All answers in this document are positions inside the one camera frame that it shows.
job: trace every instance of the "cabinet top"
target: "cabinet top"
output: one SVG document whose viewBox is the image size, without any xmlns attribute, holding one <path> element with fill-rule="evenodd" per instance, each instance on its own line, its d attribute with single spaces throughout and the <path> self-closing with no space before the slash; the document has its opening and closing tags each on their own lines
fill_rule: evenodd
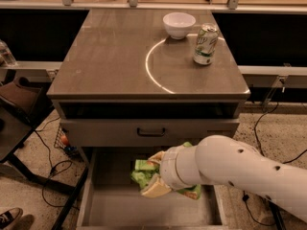
<svg viewBox="0 0 307 230">
<path fill-rule="evenodd" d="M 162 18 L 169 12 L 195 16 L 192 32 L 170 38 Z M 48 96 L 52 99 L 246 99 L 249 90 L 220 34 L 214 61 L 193 61 L 202 23 L 210 11 L 92 9 L 70 48 Z"/>
</svg>

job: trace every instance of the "power cord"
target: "power cord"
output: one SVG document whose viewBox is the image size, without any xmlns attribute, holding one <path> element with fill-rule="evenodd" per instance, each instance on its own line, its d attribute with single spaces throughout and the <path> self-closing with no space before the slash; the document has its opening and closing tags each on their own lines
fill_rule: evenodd
<svg viewBox="0 0 307 230">
<path fill-rule="evenodd" d="M 253 128 L 253 131 L 254 131 L 255 137 L 256 137 L 256 141 L 257 141 L 258 149 L 260 150 L 260 153 L 261 153 L 263 156 L 265 156 L 265 154 L 264 154 L 264 152 L 262 151 L 262 145 L 261 145 L 260 139 L 259 139 L 258 134 L 257 134 L 257 126 L 258 126 L 260 120 L 261 120 L 264 116 L 266 116 L 266 115 L 269 114 L 269 113 L 273 113 L 278 107 L 279 107 L 279 103 L 277 103 L 276 106 L 275 106 L 272 110 L 266 111 L 264 114 L 262 114 L 262 115 L 260 116 L 260 118 L 257 120 L 257 122 L 256 122 L 256 124 L 255 124 L 255 126 L 254 126 L 254 128 Z"/>
<path fill-rule="evenodd" d="M 252 220 L 255 221 L 256 223 L 262 225 L 262 226 L 274 226 L 275 223 L 272 223 L 272 224 L 265 224 L 265 223 L 262 223 L 262 222 L 260 222 L 260 221 L 258 221 L 258 220 L 256 220 L 256 219 L 254 218 L 254 216 L 252 215 L 252 213 L 251 213 L 251 211 L 250 211 L 250 209 L 249 209 L 249 207 L 248 207 L 248 199 L 249 199 L 249 195 L 247 195 L 246 192 L 243 191 L 242 200 L 245 202 L 246 207 L 247 207 L 247 210 L 248 210 L 248 213 L 249 213 L 250 217 L 252 218 Z"/>
<path fill-rule="evenodd" d="M 266 116 L 266 115 L 269 114 L 269 113 L 273 113 L 278 107 L 279 107 L 279 103 L 277 103 L 276 106 L 275 106 L 272 110 L 266 111 L 265 113 L 263 113 L 263 114 L 259 117 L 259 119 L 257 120 L 257 122 L 256 122 L 256 124 L 255 124 L 255 126 L 254 126 L 254 128 L 253 128 L 253 131 L 254 131 L 255 137 L 256 137 L 256 141 L 257 141 L 258 149 L 259 149 L 260 153 L 261 153 L 263 156 L 265 156 L 265 154 L 264 154 L 264 152 L 263 152 L 263 150 L 262 150 L 262 145 L 261 145 L 260 139 L 259 139 L 258 134 L 257 134 L 257 126 L 258 126 L 260 120 L 261 120 L 264 116 Z M 274 226 L 275 223 L 273 223 L 273 224 L 265 224 L 265 223 L 262 223 L 262 222 L 260 222 L 260 221 L 258 221 L 258 220 L 255 219 L 255 217 L 253 216 L 252 212 L 250 211 L 250 209 L 249 209 L 249 207 L 248 207 L 248 199 L 249 199 L 249 196 L 246 194 L 245 191 L 243 191 L 242 200 L 245 202 L 245 205 L 246 205 L 246 207 L 247 207 L 248 213 L 249 213 L 250 217 L 252 218 L 252 220 L 255 221 L 256 223 L 260 224 L 260 225 L 263 225 L 263 226 Z"/>
<path fill-rule="evenodd" d="M 37 129 L 36 132 L 41 132 L 41 131 L 43 131 L 50 123 L 52 123 L 52 122 L 54 122 L 54 121 L 56 121 L 56 120 L 58 120 L 58 119 L 59 119 L 59 117 L 57 117 L 56 119 L 53 119 L 53 120 L 48 121 L 48 122 L 44 125 L 43 128 Z"/>
<path fill-rule="evenodd" d="M 66 168 L 64 168 L 64 169 L 62 169 L 62 170 L 60 170 L 60 171 L 58 171 L 58 166 L 59 166 L 60 164 L 64 164 L 64 163 L 69 163 L 69 165 L 68 165 Z M 44 199 L 44 201 L 45 201 L 49 206 L 52 206 L 52 207 L 55 207 L 55 208 L 62 208 L 62 207 L 64 207 L 64 205 L 55 205 L 55 204 L 52 204 L 52 203 L 48 202 L 48 200 L 47 200 L 46 197 L 45 197 L 44 191 L 45 191 L 45 188 L 46 188 L 47 184 L 49 183 L 49 181 L 50 181 L 53 177 L 55 177 L 56 175 L 58 175 L 58 174 L 60 174 L 60 173 L 63 173 L 63 172 L 65 172 L 65 171 L 67 171 L 67 170 L 72 166 L 72 164 L 73 164 L 73 162 L 70 161 L 70 160 L 63 160 L 63 161 L 58 162 L 54 167 L 51 168 L 50 173 L 49 173 L 49 176 L 48 176 L 48 178 L 47 178 L 46 182 L 44 183 L 44 185 L 43 185 L 43 187 L 42 187 L 42 190 L 41 190 L 42 198 Z M 75 206 L 72 206 L 72 207 L 73 207 L 74 209 L 76 209 L 76 210 L 80 210 L 78 207 L 75 207 Z"/>
<path fill-rule="evenodd" d="M 67 171 L 67 170 L 72 166 L 73 163 L 72 163 L 72 161 L 70 161 L 70 160 L 63 160 L 63 161 L 58 162 L 55 166 L 53 166 L 53 163 L 52 163 L 52 161 L 51 161 L 51 150 L 50 150 L 50 148 L 47 146 L 47 144 L 46 144 L 46 143 L 44 142 L 44 140 L 41 138 L 41 136 L 40 136 L 40 134 L 38 133 L 38 131 L 35 130 L 35 134 L 38 136 L 38 138 L 40 139 L 40 141 L 42 142 L 42 144 L 43 144 L 43 145 L 47 148 L 47 150 L 48 150 L 48 159 L 49 159 L 49 163 L 50 163 L 50 167 L 51 167 L 49 176 L 48 176 L 48 178 L 47 178 L 46 182 L 44 183 L 44 185 L 43 185 L 43 187 L 42 187 L 42 190 L 41 190 L 42 198 L 43 198 L 43 200 L 44 200 L 49 206 L 57 207 L 57 208 L 64 207 L 64 205 L 54 205 L 54 204 L 48 202 L 47 199 L 46 199 L 46 197 L 45 197 L 45 195 L 44 195 L 44 190 L 45 190 L 45 188 L 46 188 L 48 182 L 49 182 L 54 176 L 56 176 L 56 175 L 58 175 L 58 174 L 60 174 L 60 173 L 63 173 L 63 172 L 65 172 L 65 171 Z M 63 170 L 58 171 L 58 166 L 59 166 L 60 164 L 63 164 L 63 163 L 69 163 L 69 165 L 68 165 L 66 168 L 64 168 Z"/>
<path fill-rule="evenodd" d="M 290 163 L 296 161 L 296 159 L 298 159 L 299 157 L 301 157 L 306 151 L 307 151 L 307 149 L 306 149 L 304 152 L 302 152 L 300 155 L 298 155 L 296 158 L 294 158 L 294 159 L 292 159 L 292 160 L 289 160 L 289 161 L 286 161 L 286 162 L 283 162 L 283 164 L 290 164 Z"/>
</svg>

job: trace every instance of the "white bowl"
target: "white bowl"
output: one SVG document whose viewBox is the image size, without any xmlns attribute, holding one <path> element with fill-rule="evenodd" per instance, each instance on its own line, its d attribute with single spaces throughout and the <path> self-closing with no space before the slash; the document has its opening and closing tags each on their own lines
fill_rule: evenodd
<svg viewBox="0 0 307 230">
<path fill-rule="evenodd" d="M 185 12 L 171 12 L 163 17 L 164 28 L 173 39 L 185 38 L 195 22 L 195 17 Z"/>
</svg>

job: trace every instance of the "aluminum can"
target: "aluminum can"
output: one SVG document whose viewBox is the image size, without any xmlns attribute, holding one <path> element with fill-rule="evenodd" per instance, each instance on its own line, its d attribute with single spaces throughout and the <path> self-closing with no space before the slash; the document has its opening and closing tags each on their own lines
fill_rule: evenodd
<svg viewBox="0 0 307 230">
<path fill-rule="evenodd" d="M 219 32 L 219 28 L 215 24 L 205 23 L 201 25 L 193 56 L 195 62 L 201 65 L 212 63 Z"/>
</svg>

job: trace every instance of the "speckled floor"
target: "speckled floor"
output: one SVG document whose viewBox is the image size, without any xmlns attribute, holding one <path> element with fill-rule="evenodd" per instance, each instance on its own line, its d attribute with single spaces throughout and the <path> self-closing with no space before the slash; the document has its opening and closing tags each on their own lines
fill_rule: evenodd
<svg viewBox="0 0 307 230">
<path fill-rule="evenodd" d="M 275 105 L 276 103 L 270 103 L 269 110 L 273 109 Z M 257 146 L 253 129 L 262 114 L 263 110 L 259 103 L 247 103 L 240 115 L 241 124 L 234 138 Z M 54 111 L 38 128 L 43 128 L 43 131 L 40 131 L 40 135 L 50 148 L 50 158 L 53 165 L 69 159 L 63 150 L 57 149 L 54 146 L 59 127 L 59 120 L 56 120 L 57 117 L 58 113 Z M 307 149 L 306 130 L 306 103 L 280 103 L 279 107 L 273 113 L 264 116 L 257 126 L 262 151 L 270 159 L 280 162 L 293 159 Z M 35 134 L 26 141 L 25 147 L 20 149 L 16 155 L 32 172 L 48 176 L 51 168 L 48 158 L 49 152 Z M 72 166 L 54 179 L 70 185 L 77 183 L 83 171 L 84 162 L 79 157 L 71 159 L 71 161 Z M 292 164 L 307 169 L 307 154 L 301 156 Z M 217 192 L 223 200 L 225 220 L 229 229 L 276 229 L 276 226 L 262 226 L 250 217 L 242 200 L 243 192 L 241 190 L 228 186 L 218 186 Z M 50 190 L 44 190 L 44 194 L 47 201 L 54 205 L 62 205 L 67 199 L 67 195 Z M 248 195 L 248 206 L 253 217 L 266 224 L 272 223 L 273 218 L 268 204 L 264 203 L 264 200 L 257 195 Z M 0 211 L 5 211 L 12 207 L 21 207 L 24 211 L 21 221 L 14 228 L 15 230 L 51 229 L 61 209 L 50 206 L 44 201 L 40 186 L 26 182 L 23 178 L 11 178 L 0 174 Z M 63 224 L 63 229 L 75 229 L 78 213 L 79 211 L 76 209 L 70 211 Z M 281 211 L 281 214 L 286 229 L 307 229 L 307 223 L 291 216 L 287 212 Z"/>
</svg>

